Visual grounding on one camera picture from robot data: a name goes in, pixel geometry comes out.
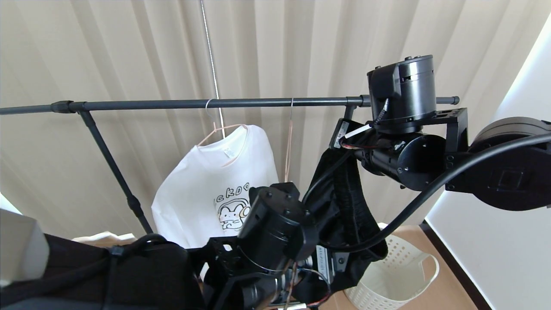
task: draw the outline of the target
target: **brown floor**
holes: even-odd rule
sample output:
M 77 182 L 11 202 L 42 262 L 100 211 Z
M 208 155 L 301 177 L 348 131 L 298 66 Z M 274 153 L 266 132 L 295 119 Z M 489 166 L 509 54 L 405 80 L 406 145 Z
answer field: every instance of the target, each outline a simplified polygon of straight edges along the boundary
M 438 254 L 433 244 L 427 239 L 421 228 L 418 226 L 404 226 L 393 234 L 410 242 L 421 251 L 434 255 L 440 264 L 440 272 L 434 282 L 423 294 L 400 308 L 401 310 L 476 309 L 467 292 L 455 278 L 453 272 L 446 265 L 440 254 Z M 423 268 L 427 274 L 430 272 L 434 273 L 434 263 L 423 264 Z M 323 304 L 320 309 L 355 310 L 356 308 L 348 301 L 344 292 L 338 292 Z

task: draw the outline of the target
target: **curtain fold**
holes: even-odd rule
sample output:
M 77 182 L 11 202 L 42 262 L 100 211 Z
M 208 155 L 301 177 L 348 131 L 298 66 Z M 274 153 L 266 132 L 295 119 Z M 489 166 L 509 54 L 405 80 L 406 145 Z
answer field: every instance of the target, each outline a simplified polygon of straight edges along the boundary
M 367 94 L 375 66 L 433 54 L 437 95 L 461 97 L 472 139 L 511 86 L 551 2 L 206 0 L 204 9 L 221 98 Z M 199 1 L 5 0 L 0 40 L 1 107 L 216 96 Z M 281 181 L 290 110 L 222 110 L 226 125 L 266 131 Z M 218 109 L 210 113 L 218 117 Z M 92 114 L 153 225 L 156 189 L 212 120 L 204 109 Z M 302 193 L 343 114 L 293 108 L 290 180 Z M 356 109 L 354 120 L 370 119 L 369 108 Z M 0 191 L 45 232 L 143 234 L 78 115 L 2 116 L 0 138 Z M 392 220 L 417 194 L 389 178 L 361 178 L 378 221 Z M 434 200 L 408 223 L 419 223 Z

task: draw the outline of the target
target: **cartoon mouse print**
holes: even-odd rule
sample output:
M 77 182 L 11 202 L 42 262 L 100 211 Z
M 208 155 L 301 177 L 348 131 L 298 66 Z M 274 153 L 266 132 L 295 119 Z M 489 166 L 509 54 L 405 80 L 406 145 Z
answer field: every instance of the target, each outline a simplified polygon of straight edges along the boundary
M 222 229 L 241 229 L 251 207 L 244 198 L 235 198 L 225 202 L 218 209 L 218 219 Z

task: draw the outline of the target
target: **plastic basket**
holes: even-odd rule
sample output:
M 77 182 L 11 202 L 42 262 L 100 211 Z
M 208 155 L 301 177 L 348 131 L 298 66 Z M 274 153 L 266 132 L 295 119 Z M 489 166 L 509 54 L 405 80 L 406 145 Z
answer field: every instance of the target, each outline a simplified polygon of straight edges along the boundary
M 386 239 L 388 256 L 371 263 L 356 287 L 345 290 L 353 305 L 360 310 L 398 309 L 423 293 L 438 276 L 436 258 L 422 252 L 396 236 Z M 434 274 L 425 278 L 423 261 L 432 258 Z

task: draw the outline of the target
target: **white sticker label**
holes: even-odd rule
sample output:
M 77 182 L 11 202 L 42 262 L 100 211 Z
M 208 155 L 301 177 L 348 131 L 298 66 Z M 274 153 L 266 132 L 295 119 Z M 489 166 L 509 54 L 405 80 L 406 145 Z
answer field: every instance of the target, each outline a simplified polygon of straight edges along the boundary
M 329 278 L 329 258 L 327 257 L 327 249 L 316 245 L 316 258 L 317 258 L 317 271 L 322 274 L 325 279 L 330 281 Z
M 341 148 L 341 144 L 339 143 L 339 140 L 346 135 L 346 131 L 348 130 L 348 125 L 350 123 L 343 121 L 341 123 L 341 129 L 339 129 L 339 133 L 337 134 L 337 138 L 335 139 L 335 143 L 333 144 L 334 148 Z
M 229 158 L 235 157 L 234 151 L 232 151 L 231 148 L 227 147 L 223 151 L 226 154 L 226 156 L 228 156 Z

